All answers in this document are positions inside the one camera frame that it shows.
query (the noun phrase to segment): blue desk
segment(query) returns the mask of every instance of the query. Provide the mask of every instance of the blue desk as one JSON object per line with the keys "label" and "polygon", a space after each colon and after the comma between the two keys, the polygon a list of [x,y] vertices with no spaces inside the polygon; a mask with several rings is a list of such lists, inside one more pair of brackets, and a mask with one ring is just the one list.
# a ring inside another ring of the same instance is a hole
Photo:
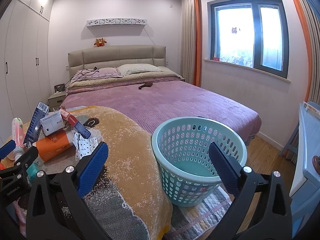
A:
{"label": "blue desk", "polygon": [[[310,103],[320,110],[320,106]],[[305,225],[320,201],[320,175],[312,164],[320,155],[320,120],[299,105],[299,149],[296,171],[290,190],[292,198],[292,236]]]}

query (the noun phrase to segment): white wall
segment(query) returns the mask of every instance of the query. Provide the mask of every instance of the white wall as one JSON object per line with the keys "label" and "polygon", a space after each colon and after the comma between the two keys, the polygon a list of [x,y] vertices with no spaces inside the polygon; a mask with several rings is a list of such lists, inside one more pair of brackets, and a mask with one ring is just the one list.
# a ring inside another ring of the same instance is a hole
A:
{"label": "white wall", "polygon": [[[203,59],[208,59],[208,10],[201,0]],[[282,0],[289,30],[289,72],[287,83],[250,69],[221,62],[203,62],[202,87],[231,98],[262,118],[260,132],[281,148],[298,123],[298,105],[304,100],[308,84],[308,58],[305,40],[293,0]]]}
{"label": "white wall", "polygon": [[87,20],[113,17],[147,19],[149,36],[166,46],[168,67],[179,73],[181,0],[54,0],[48,34],[52,88],[69,80],[68,53],[94,47],[96,38],[104,37],[106,46],[152,44],[142,25],[85,26]]}

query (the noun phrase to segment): wall shelf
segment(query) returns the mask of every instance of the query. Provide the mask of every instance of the wall shelf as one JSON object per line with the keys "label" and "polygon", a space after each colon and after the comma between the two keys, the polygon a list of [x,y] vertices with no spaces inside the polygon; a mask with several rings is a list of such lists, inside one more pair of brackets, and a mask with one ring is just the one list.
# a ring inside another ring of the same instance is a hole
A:
{"label": "wall shelf", "polygon": [[137,18],[108,18],[108,19],[96,19],[87,21],[87,27],[97,25],[110,25],[110,24],[133,24],[133,25],[147,25],[146,19]]}

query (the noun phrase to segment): pink bottle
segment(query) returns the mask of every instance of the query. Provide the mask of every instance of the pink bottle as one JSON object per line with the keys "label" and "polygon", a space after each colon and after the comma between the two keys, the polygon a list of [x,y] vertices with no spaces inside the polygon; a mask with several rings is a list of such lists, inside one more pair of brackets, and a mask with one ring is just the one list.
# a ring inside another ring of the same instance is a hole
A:
{"label": "pink bottle", "polygon": [[22,154],[24,154],[24,133],[23,122],[20,118],[14,118],[12,120],[12,140],[16,142],[16,148],[8,154],[10,160],[17,161]]}

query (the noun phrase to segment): white pillow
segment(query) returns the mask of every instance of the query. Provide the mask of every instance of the white pillow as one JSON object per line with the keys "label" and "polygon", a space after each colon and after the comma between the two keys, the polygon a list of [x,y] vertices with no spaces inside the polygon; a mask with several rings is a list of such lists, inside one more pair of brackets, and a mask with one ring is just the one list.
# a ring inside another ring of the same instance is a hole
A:
{"label": "white pillow", "polygon": [[120,75],[130,75],[136,73],[145,73],[145,72],[160,72],[163,71],[156,66],[150,64],[124,64],[120,67],[117,67]]}

